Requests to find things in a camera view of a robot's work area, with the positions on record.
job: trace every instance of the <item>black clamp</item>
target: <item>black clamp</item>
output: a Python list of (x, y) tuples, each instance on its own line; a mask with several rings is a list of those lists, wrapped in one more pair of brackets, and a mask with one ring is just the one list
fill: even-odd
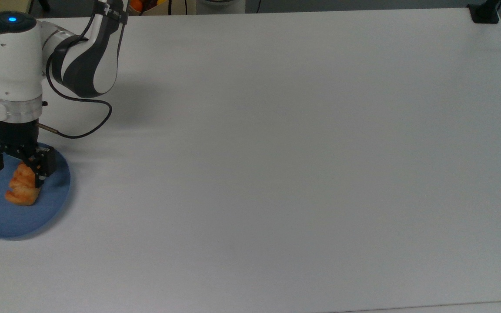
[(501, 0), (487, 0), (483, 4), (469, 4), (469, 12), (471, 12), (471, 19), (477, 24), (497, 24), (500, 20), (498, 17), (498, 10)]
[(96, 1), (94, 3), (94, 10), (92, 11), (92, 14), (107, 16), (113, 20), (117, 20), (117, 22), (123, 25), (127, 25), (127, 19), (129, 18), (129, 14), (123, 11), (122, 8), (115, 8), (100, 1)]
[(33, 153), (26, 152), (21, 145), (4, 144), (0, 147), (0, 171), (4, 167), (3, 153), (20, 159), (34, 172), (34, 184), (40, 188), (44, 180), (57, 170), (56, 153), (53, 147), (34, 147)]

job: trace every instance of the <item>white table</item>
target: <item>white table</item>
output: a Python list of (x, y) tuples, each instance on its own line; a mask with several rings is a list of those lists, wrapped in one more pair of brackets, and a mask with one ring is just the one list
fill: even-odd
[[(64, 133), (105, 114), (44, 91)], [(40, 132), (73, 191), (51, 228), (0, 240), (0, 313), (501, 301), (501, 23), (131, 18), (103, 99), (90, 137)]]

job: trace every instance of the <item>gray floor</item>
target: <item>gray floor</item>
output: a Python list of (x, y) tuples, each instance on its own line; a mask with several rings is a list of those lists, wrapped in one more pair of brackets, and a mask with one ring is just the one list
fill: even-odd
[[(90, 16), (93, 0), (48, 0), (50, 12), (43, 12), (34, 0), (32, 15), (35, 17)], [(254, 13), (259, 0), (247, 0), (247, 13)], [(484, 0), (262, 0), (260, 13), (308, 12), (327, 10), (389, 10), (414, 8), (459, 8)]]

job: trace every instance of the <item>orange fruit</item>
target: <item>orange fruit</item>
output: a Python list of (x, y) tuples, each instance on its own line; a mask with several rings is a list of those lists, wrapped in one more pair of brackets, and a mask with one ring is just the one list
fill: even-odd
[(143, 10), (143, 2), (141, 0), (131, 0), (131, 8), (141, 12)]

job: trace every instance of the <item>white robot link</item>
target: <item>white robot link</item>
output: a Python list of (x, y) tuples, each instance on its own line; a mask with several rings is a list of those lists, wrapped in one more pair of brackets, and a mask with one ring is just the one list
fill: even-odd
[[(117, 77), (117, 56), (127, 24), (129, 0), (95, 0), (88, 25), (76, 35), (20, 12), (0, 12), (0, 170), (3, 153), (24, 161), (36, 174), (36, 187), (56, 170), (54, 149), (38, 144), (40, 128), (70, 138), (98, 129), (111, 114), (105, 101), (87, 98), (107, 93)], [(38, 123), (42, 79), (46, 76), (84, 99), (105, 103), (109, 113), (100, 125), (80, 136), (67, 136)]]

